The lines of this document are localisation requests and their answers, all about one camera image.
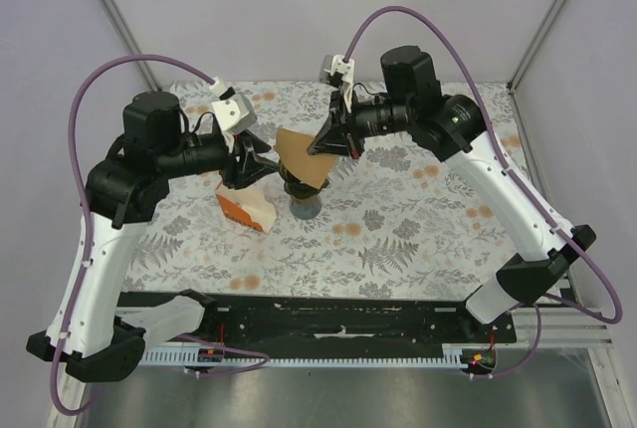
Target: white wall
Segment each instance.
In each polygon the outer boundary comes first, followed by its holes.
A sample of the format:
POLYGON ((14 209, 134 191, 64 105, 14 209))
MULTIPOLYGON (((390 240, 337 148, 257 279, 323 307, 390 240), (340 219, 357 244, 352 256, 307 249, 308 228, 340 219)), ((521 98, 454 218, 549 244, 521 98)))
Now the white wall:
MULTIPOLYGON (((145 52, 169 52, 226 80, 315 80, 325 54, 342 53, 385 5, 414 7, 449 36, 479 81, 507 81, 551 0, 116 0, 145 52)), ((380 78, 385 51, 419 44, 442 80, 462 77, 440 44, 406 16, 363 38, 357 75, 380 78)), ((155 68, 163 82, 178 74, 155 68)))
MULTIPOLYGON (((68 161, 69 106, 84 77, 120 47, 97 0, 0 0, 0 425, 44 426, 50 365, 25 350, 59 304, 79 239, 68 161)), ((85 173, 121 132, 143 85, 106 75, 79 119, 85 173)))
MULTIPOLYGON (((617 288, 625 319, 612 331, 637 393, 637 6, 571 0, 519 91, 533 153, 555 206, 588 223, 591 254, 617 288)), ((609 313, 584 265, 584 299, 609 313)))

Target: purple cable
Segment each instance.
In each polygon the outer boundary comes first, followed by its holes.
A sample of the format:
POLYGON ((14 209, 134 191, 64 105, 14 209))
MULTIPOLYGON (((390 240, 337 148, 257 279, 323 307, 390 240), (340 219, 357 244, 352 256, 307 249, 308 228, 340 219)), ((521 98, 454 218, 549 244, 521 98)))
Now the purple cable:
MULTIPOLYGON (((89 89, 89 87, 94 83, 94 81, 99 78, 102 74, 111 70, 119 65, 123 65, 124 63, 131 62, 160 62, 168 65, 172 65, 191 74, 199 77, 204 82, 209 85, 214 85, 214 79, 207 76, 205 73, 200 72, 196 68, 191 67, 190 65, 186 65, 185 63, 180 62, 179 60, 174 60, 168 57, 162 57, 161 55, 130 55, 127 57, 116 58, 107 62, 97 68, 94 72, 92 72, 88 78, 82 83, 76 96, 73 99, 73 104, 71 105, 71 113, 69 114, 69 155, 71 157, 71 168, 73 169, 73 178, 76 181, 76 186, 78 188, 78 194, 80 195, 80 205, 82 206, 82 213, 84 215, 85 220, 85 240, 84 240, 84 249, 82 252, 82 265, 78 271, 78 276, 76 278, 75 283, 73 284, 73 288, 71 290, 71 294, 69 295, 69 301, 67 303, 67 308, 62 315, 62 323, 60 327, 60 333, 66 333, 69 330, 69 325, 71 323, 71 315, 73 314, 73 310, 75 308, 76 302, 78 301, 78 295, 80 294, 80 289, 82 288, 82 283, 84 282, 84 278, 87 274, 88 264, 91 260, 91 248, 93 247, 94 240, 94 224, 93 218, 91 217, 91 208, 89 207, 89 198, 87 197, 87 191, 84 186, 84 181, 82 178, 82 173, 80 171, 80 163, 78 161, 78 148, 76 144, 76 122, 78 119, 78 110, 80 109, 80 103, 82 99, 89 89)), ((49 378, 49 388, 51 391, 51 398, 53 399, 53 404, 56 409, 67 416, 76 416, 80 413, 89 409, 91 404, 95 402, 96 397, 90 399, 84 406, 81 406, 77 409, 69 409, 62 403, 60 399, 60 393, 58 393, 58 372, 60 368, 60 358, 62 357, 62 350, 64 349, 64 339, 59 338, 58 344, 56 346, 55 352, 53 354, 53 360, 51 362, 51 376, 49 378)))
MULTIPOLYGON (((458 52, 456 52, 456 49, 451 45, 449 40, 447 40, 447 37, 445 37, 443 33, 424 15, 421 15, 420 13, 416 12, 415 10, 412 10, 411 8, 402 7, 402 6, 389 6, 389 7, 383 7, 379 10, 376 10, 374 13, 369 15, 369 17, 367 17, 367 19, 362 23, 362 25, 360 25, 360 28, 358 29, 358 31, 352 38, 351 43, 349 44, 349 47, 347 47, 347 51, 345 52, 345 55, 344 55, 344 60, 346 62, 349 60, 349 58, 351 57, 351 54, 356 48, 356 45, 358 44, 358 41, 360 40, 360 37, 362 37, 362 34, 367 29, 367 27, 371 24, 371 22, 373 22, 376 18, 380 17, 381 15, 384 15, 385 13, 391 13, 391 12, 398 12, 398 13, 404 13, 404 14, 410 15, 414 17, 416 20, 419 20, 420 22, 425 24, 436 35, 436 37, 438 37, 438 39, 442 42, 445 48, 449 51, 449 53, 455 60, 456 64, 460 68, 460 71, 462 72, 463 76, 465 77, 465 80, 467 80, 467 83, 469 84, 469 88, 471 89, 471 93, 473 94, 474 99, 476 100, 476 103, 478 104, 478 107, 480 108, 480 113, 482 114, 483 119, 485 120, 487 134, 489 135, 489 140, 491 141, 491 146, 494 149, 496 157, 498 158, 498 161, 502 165, 503 169, 507 171, 507 169, 509 169, 510 167, 509 162, 507 161, 507 159, 505 158, 505 155, 500 149, 500 145, 498 144, 498 136, 496 135, 496 132, 494 131, 493 124, 491 122, 491 119, 489 118, 489 114, 487 113, 487 107, 485 106, 485 102, 480 96, 480 92, 478 92, 478 87, 476 87, 476 83, 474 82, 474 79, 469 74, 469 70, 467 69, 465 63, 460 58, 460 55, 458 55, 458 52)), ((553 230, 559 237, 561 237, 564 240, 564 242, 566 242, 566 244, 568 244, 575 251, 575 253, 588 265, 588 267, 590 267, 593 273, 597 276, 597 278, 602 283, 602 285, 608 292, 610 299, 613 302, 613 306, 615 307, 615 315, 612 318, 608 318, 603 316, 602 314, 598 314, 596 312, 590 311, 589 309, 587 309, 586 307, 580 304, 572 303, 561 297, 551 296, 550 294, 546 294, 546 296, 549 297, 550 299, 553 299, 554 301, 565 304, 566 306, 573 307, 574 309, 577 309, 583 314, 587 314, 588 316, 591 316, 598 321, 603 321, 604 323, 609 323, 609 324, 619 323, 624 315, 624 311, 621 305, 621 301, 619 300, 619 295, 617 294, 617 291, 613 287, 612 283, 608 280, 608 278, 603 273, 603 271, 599 268, 599 266, 597 266, 595 261, 593 261, 590 258, 590 256, 586 254, 586 252, 584 252, 577 245, 577 243, 575 243, 575 241, 573 241, 570 237, 568 237, 568 235, 562 229, 559 228, 555 219, 553 219, 553 217, 548 213, 548 211, 546 211, 546 209, 537 200, 537 198, 535 198, 535 196, 533 195, 533 193, 531 192, 527 184, 513 171, 509 171, 508 175, 514 181, 514 183, 518 186, 520 191, 527 197, 527 199, 535 207, 535 209, 537 209, 537 211, 542 215, 546 223, 550 226, 551 230, 553 230)))
POLYGON ((524 368, 525 366, 529 364, 529 362, 531 362, 531 359, 537 352, 537 346, 539 345, 539 339, 541 337, 541 313, 539 312, 539 307, 537 306, 537 304, 533 304, 533 308, 535 309, 535 315, 537 316, 537 334, 535 335, 535 341, 533 342, 533 345, 531 346, 531 350, 529 350, 529 352, 525 355, 525 357, 519 363, 516 363, 514 366, 510 368, 507 368, 502 371, 498 371, 496 373, 490 373, 488 375, 480 375, 480 374, 474 375, 472 379, 492 380, 494 378, 501 378, 503 376, 513 373, 516 370, 524 368))
POLYGON ((229 351, 230 353, 237 353, 239 355, 247 355, 247 356, 254 356, 257 358, 263 358, 263 360, 261 360, 258 363, 254 363, 248 366, 242 366, 241 368, 236 368, 234 370, 201 373, 199 374, 199 378, 217 378, 220 376, 228 376, 228 375, 236 375, 237 373, 245 373, 246 371, 257 370, 270 361, 270 356, 267 355, 266 353, 261 353, 260 351, 251 351, 251 350, 242 350, 241 348, 232 348, 230 346, 220 345, 219 343, 214 343, 212 341, 204 340, 203 338, 192 336, 188 333, 180 335, 178 338, 183 338, 184 340, 201 343, 202 345, 209 346, 211 348, 214 348, 215 350, 221 350, 224 352, 224 356, 226 351, 229 351))

